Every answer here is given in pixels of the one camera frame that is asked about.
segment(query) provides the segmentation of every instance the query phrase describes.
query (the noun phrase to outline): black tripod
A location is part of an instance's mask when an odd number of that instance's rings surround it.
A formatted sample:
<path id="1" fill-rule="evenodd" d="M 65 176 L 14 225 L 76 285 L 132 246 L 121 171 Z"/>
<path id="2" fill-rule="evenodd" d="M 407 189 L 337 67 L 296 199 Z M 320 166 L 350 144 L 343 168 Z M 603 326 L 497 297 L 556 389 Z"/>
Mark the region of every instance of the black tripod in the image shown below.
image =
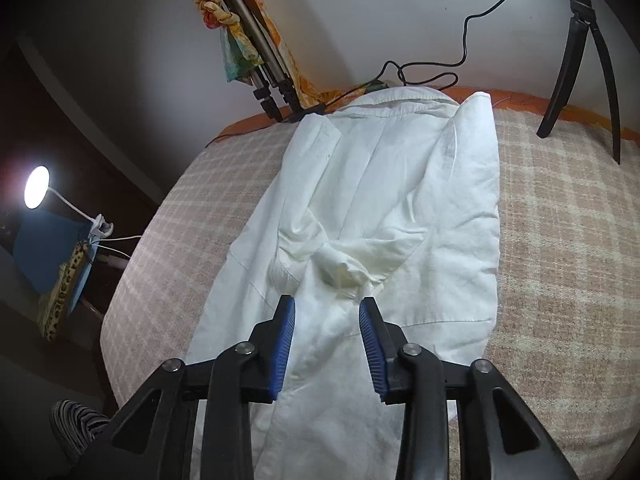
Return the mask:
<path id="1" fill-rule="evenodd" d="M 593 41 L 595 41 L 598 56 L 600 57 L 602 71 L 604 72 L 604 81 L 607 85 L 611 130 L 613 133 L 613 158 L 620 164 L 620 110 L 618 108 L 618 92 L 616 91 L 616 80 L 613 76 L 609 50 L 596 23 L 596 13 L 591 7 L 591 0 L 571 0 L 571 10 L 574 15 L 569 22 L 569 35 L 566 39 L 560 73 L 558 74 L 554 92 L 551 94 L 549 106 L 538 128 L 538 136 L 542 139 L 548 137 L 558 120 L 560 110 L 569 101 L 575 79 L 578 77 L 584 45 L 587 41 L 587 31 L 591 29 Z"/>

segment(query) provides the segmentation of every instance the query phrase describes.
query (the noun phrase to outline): white cable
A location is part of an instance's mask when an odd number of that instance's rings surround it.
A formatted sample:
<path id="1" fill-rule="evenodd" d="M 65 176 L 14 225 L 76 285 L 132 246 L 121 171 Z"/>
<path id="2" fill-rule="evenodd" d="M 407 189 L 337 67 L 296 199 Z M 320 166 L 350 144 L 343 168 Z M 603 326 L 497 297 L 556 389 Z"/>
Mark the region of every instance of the white cable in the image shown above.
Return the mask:
<path id="1" fill-rule="evenodd" d="M 55 189 L 53 189 L 52 187 L 47 187 L 47 189 L 51 192 L 53 192 L 54 195 L 56 195 L 60 200 L 62 200 L 62 202 L 64 202 L 65 204 L 67 204 L 71 209 L 73 209 L 74 211 L 76 211 L 77 213 L 80 213 L 82 216 L 84 216 L 87 220 L 89 220 L 90 222 L 95 222 L 95 218 L 91 218 L 89 215 L 85 215 L 82 211 L 80 211 L 76 206 L 74 206 L 71 202 L 69 202 L 69 200 L 67 200 L 65 197 L 63 197 L 62 195 L 60 195 L 60 193 L 58 193 Z"/>
<path id="2" fill-rule="evenodd" d="M 124 254 L 127 258 L 129 258 L 129 259 L 131 258 L 131 256 L 129 256 L 127 253 L 123 253 L 122 251 L 119 251 L 119 250 L 117 250 L 117 249 L 114 249 L 113 247 L 107 247 L 106 245 L 100 245 L 100 244 L 99 244 L 99 243 L 97 243 L 97 242 L 94 242 L 94 243 L 93 243 L 93 244 L 91 244 L 91 245 L 95 245 L 95 246 L 97 246 L 97 247 L 99 247 L 99 248 L 101 248 L 101 249 L 108 249 L 108 250 L 110 250 L 110 251 L 113 251 L 114 253 Z"/>
<path id="3" fill-rule="evenodd" d="M 132 238 L 142 238 L 142 235 L 125 236 L 124 238 L 103 238 L 101 242 L 117 242 L 118 240 L 131 240 Z"/>

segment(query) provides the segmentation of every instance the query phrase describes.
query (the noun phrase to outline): bright light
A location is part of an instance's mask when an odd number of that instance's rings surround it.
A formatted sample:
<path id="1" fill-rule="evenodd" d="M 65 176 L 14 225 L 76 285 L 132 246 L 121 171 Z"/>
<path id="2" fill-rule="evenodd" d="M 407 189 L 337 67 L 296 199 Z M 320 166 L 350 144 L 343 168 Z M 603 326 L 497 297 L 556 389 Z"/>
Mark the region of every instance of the bright light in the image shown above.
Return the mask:
<path id="1" fill-rule="evenodd" d="M 29 209 L 40 205 L 49 189 L 49 171 L 44 166 L 38 166 L 31 171 L 27 185 L 24 187 L 24 203 Z"/>

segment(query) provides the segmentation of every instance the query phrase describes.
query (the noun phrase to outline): mattress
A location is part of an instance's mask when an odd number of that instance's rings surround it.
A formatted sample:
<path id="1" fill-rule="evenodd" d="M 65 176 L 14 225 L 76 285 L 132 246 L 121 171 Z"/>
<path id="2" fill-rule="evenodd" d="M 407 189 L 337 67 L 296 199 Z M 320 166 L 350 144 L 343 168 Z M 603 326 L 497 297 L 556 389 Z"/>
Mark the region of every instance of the mattress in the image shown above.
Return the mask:
<path id="1" fill-rule="evenodd" d="M 582 479 L 604 479 L 640 428 L 640 148 L 622 165 L 600 126 L 495 109 L 500 151 L 498 321 L 486 356 Z M 100 344 L 122 405 L 189 346 L 231 242 L 277 174 L 295 126 L 212 143 L 140 240 Z M 459 461 L 450 428 L 452 469 Z"/>

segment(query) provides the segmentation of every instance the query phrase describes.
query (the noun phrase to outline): black and white striped cloth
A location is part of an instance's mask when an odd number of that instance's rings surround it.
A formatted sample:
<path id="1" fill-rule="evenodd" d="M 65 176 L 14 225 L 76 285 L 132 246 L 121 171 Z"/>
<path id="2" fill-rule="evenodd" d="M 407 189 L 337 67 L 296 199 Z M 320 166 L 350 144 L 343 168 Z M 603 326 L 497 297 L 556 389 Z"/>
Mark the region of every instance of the black and white striped cloth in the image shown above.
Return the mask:
<path id="1" fill-rule="evenodd" d="M 109 417 L 71 400 L 59 400 L 49 414 L 51 431 L 73 464 L 109 421 Z"/>

